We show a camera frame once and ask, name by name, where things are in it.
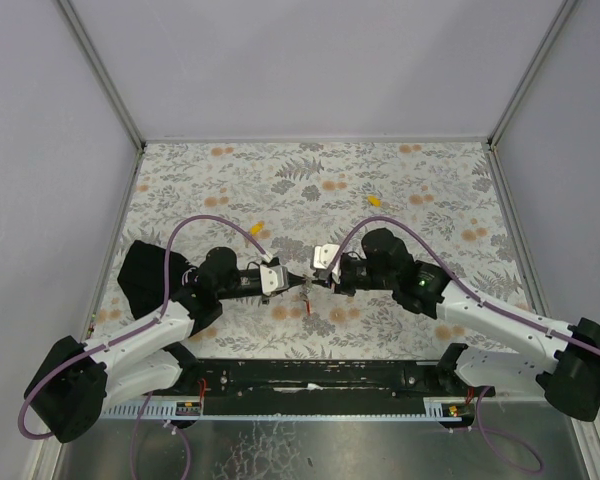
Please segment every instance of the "wall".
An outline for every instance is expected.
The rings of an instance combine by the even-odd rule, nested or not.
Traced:
[[[148,139],[485,137],[562,0],[74,0]]]
[[[54,4],[0,2],[0,479],[31,458],[22,394],[82,333],[134,155]]]
[[[554,315],[600,323],[600,0],[582,0],[499,153]]]

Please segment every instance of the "white panel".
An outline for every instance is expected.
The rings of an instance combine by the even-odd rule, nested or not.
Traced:
[[[562,0],[75,0],[148,139],[482,136]]]
[[[31,458],[24,389],[82,332],[134,154],[53,2],[0,2],[0,479]]]
[[[600,0],[583,0],[499,146],[556,318],[600,323]]]

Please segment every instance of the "yellow object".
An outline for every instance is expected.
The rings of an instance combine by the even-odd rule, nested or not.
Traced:
[[[378,197],[374,197],[373,195],[369,195],[367,197],[367,200],[369,200],[369,203],[371,205],[373,205],[374,207],[380,207],[380,206],[382,206],[382,201]]]
[[[251,235],[255,235],[260,230],[262,230],[263,227],[264,227],[264,222],[258,222],[258,223],[256,223],[253,227],[251,227],[251,230],[250,230]]]

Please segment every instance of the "floral patterned surface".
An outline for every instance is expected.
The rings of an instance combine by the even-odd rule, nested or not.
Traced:
[[[381,199],[372,206],[368,196]],[[182,219],[220,215],[249,229],[295,274],[310,274],[314,245],[338,243],[360,220],[385,214],[408,223],[476,287],[526,308],[512,244],[479,143],[152,144],[146,149],[94,336],[133,321],[117,282],[135,239],[165,246]],[[359,232],[352,249],[359,249]],[[416,258],[415,241],[393,226]],[[193,223],[174,250],[199,264],[226,245],[245,268],[258,260],[236,232]],[[200,357],[437,359],[452,341],[501,348],[460,325],[406,312],[382,292],[355,298],[314,287],[311,315],[296,288],[268,306],[258,299],[225,301],[224,314],[185,341]]]

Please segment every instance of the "flower pattern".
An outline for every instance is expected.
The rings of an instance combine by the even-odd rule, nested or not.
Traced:
[[[381,201],[372,205],[368,197]],[[504,227],[479,143],[150,144],[115,250],[95,336],[133,321],[116,278],[131,243],[165,246],[191,215],[225,217],[245,229],[291,272],[311,274],[313,246],[338,243],[375,214],[398,218],[420,232],[451,268],[485,292],[526,307],[513,244]],[[351,250],[373,224],[358,232]],[[420,246],[393,226],[417,259]],[[239,267],[257,252],[232,229],[193,223],[174,250],[199,264],[208,250],[228,246]],[[300,288],[262,305],[224,302],[224,314],[184,344],[200,357],[436,359],[450,342],[485,349],[496,342],[460,325],[411,314],[387,292],[354,298],[313,287],[307,311]]]

